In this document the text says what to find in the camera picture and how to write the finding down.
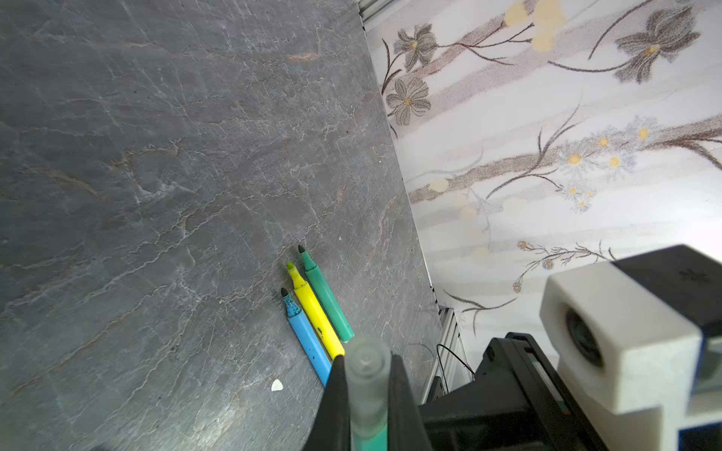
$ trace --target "blue marker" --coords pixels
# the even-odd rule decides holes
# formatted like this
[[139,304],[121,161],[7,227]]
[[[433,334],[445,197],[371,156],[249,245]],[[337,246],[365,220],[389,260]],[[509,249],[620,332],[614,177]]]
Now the blue marker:
[[318,341],[316,332],[313,331],[306,314],[293,302],[288,290],[281,288],[281,296],[283,296],[283,302],[286,303],[288,322],[291,323],[293,331],[296,332],[301,346],[305,349],[318,378],[321,379],[321,383],[325,387],[331,374],[331,362],[326,356],[326,351],[323,350],[323,345]]

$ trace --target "black cable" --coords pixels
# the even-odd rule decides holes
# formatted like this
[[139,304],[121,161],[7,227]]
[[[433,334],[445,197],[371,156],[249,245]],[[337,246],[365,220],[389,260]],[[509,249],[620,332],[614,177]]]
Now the black cable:
[[442,348],[444,348],[444,349],[446,349],[447,351],[451,352],[451,355],[453,355],[454,357],[456,357],[456,359],[459,360],[459,361],[461,362],[461,364],[466,367],[467,370],[469,370],[469,372],[471,373],[472,376],[474,376],[474,377],[477,376],[477,374],[474,372],[474,370],[472,370],[471,367],[470,367],[468,364],[466,364],[466,362],[465,362],[464,360],[461,360],[461,357],[457,356],[454,351],[451,351],[451,350],[448,348],[448,346],[443,345],[443,344],[441,344],[441,343],[438,343],[438,344],[436,345],[436,357],[439,358],[439,367],[441,368],[441,375],[442,375],[443,378],[444,378],[444,384],[446,385],[446,392],[447,392],[447,393],[449,393],[449,384],[448,384],[448,382],[446,382],[446,373],[444,372],[444,365],[443,365],[443,363],[441,363],[441,354],[439,353],[439,346],[441,346]]
[[474,376],[474,377],[477,376],[477,374],[474,372],[474,370],[472,370],[471,367],[470,367],[468,364],[466,364],[465,361],[461,360],[461,357],[457,356],[456,353],[454,353],[454,351],[451,351],[446,345],[442,345],[441,343],[439,343],[438,345],[436,345],[436,352],[437,352],[437,354],[438,354],[438,351],[439,351],[439,346],[441,346],[442,348],[444,348],[444,349],[446,349],[447,351],[451,352],[451,355],[453,355],[454,357],[456,357],[456,360],[459,360],[459,361],[466,367],[466,369],[471,373],[472,376]]
[[449,383],[446,382],[446,373],[444,372],[444,365],[441,363],[441,354],[439,354],[439,346],[436,346],[436,357],[439,358],[439,367],[441,367],[441,375],[444,376],[444,385],[446,385],[446,392],[449,393]]

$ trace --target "yellow marker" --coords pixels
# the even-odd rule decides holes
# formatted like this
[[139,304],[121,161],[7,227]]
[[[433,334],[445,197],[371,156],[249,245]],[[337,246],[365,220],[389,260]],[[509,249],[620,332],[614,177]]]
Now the yellow marker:
[[311,289],[311,285],[307,281],[303,280],[303,277],[298,273],[298,270],[293,263],[287,263],[288,274],[293,280],[293,290],[296,292],[298,300],[301,301],[303,309],[306,311],[309,321],[316,330],[318,337],[323,342],[326,350],[331,356],[331,360],[335,359],[336,356],[342,356],[346,354],[344,347],[341,346],[339,337],[336,336],[334,328],[331,327],[329,319],[326,317],[326,313],[321,309],[321,304],[318,303],[316,295]]

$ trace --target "gray marble surface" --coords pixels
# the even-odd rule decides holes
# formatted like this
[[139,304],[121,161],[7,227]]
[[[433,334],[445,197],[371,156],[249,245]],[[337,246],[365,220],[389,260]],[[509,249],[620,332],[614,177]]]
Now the gray marble surface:
[[299,242],[420,394],[440,326],[353,0],[0,10],[0,449],[297,449]]

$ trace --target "gray flower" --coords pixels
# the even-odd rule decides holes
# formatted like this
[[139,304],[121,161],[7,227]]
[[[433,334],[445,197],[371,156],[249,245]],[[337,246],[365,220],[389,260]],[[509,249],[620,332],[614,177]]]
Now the gray flower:
[[413,37],[407,35],[406,30],[399,30],[399,40],[393,43],[393,52],[406,54],[404,66],[408,72],[417,61],[421,61],[423,66],[429,64],[437,47],[431,24],[423,24],[414,27]]
[[641,150],[650,141],[659,135],[659,127],[656,118],[641,118],[635,116],[634,120],[627,124],[622,139],[628,143],[630,150]]
[[559,150],[559,171],[572,178],[581,178],[594,169],[590,156],[596,151],[598,144],[594,139],[566,141]]
[[652,63],[661,56],[672,62],[677,54],[700,36],[692,32],[695,18],[692,7],[660,9],[647,19],[647,31],[617,39],[617,47],[634,55],[629,63],[614,73],[621,82],[648,82],[652,77]]
[[429,95],[429,87],[420,78],[411,79],[409,86],[401,79],[396,79],[394,86],[396,93],[386,96],[386,104],[393,108],[396,125],[408,126],[411,123],[411,113],[423,116],[431,108],[431,102],[424,98]]
[[607,180],[623,178],[625,174],[631,174],[637,166],[637,158],[631,151],[624,149],[613,149],[610,152],[600,155],[597,164],[606,171]]

